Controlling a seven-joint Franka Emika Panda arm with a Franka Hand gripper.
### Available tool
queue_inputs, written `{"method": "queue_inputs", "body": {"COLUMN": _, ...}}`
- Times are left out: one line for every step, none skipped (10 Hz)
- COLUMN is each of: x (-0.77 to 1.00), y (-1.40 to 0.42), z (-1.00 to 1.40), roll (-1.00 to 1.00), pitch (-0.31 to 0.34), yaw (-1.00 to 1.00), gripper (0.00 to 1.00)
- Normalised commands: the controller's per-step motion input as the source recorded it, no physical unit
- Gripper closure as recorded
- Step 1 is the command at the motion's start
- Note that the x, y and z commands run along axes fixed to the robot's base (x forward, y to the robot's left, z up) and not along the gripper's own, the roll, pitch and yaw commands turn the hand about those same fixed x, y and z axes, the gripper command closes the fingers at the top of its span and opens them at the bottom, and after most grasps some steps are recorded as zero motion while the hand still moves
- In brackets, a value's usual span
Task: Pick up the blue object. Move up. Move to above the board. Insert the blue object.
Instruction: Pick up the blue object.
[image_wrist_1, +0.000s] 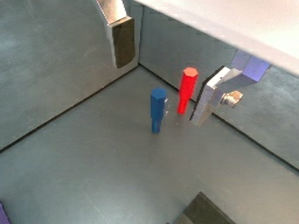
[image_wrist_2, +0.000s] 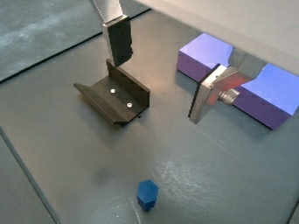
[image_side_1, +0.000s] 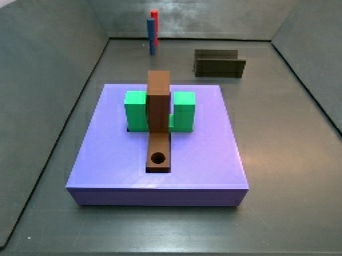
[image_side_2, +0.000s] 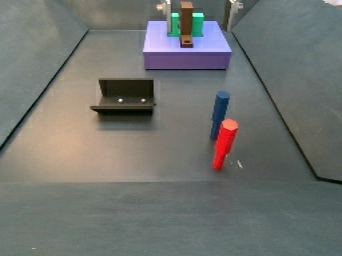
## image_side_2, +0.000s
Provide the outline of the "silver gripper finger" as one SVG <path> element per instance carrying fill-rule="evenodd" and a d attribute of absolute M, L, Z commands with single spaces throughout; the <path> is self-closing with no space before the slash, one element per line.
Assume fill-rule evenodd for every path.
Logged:
<path fill-rule="evenodd" d="M 231 31 L 233 16 L 241 8 L 243 8 L 241 0 L 228 0 L 227 31 Z"/>
<path fill-rule="evenodd" d="M 170 32 L 170 0 L 160 0 L 156 10 L 162 13 L 166 22 L 166 32 Z"/>

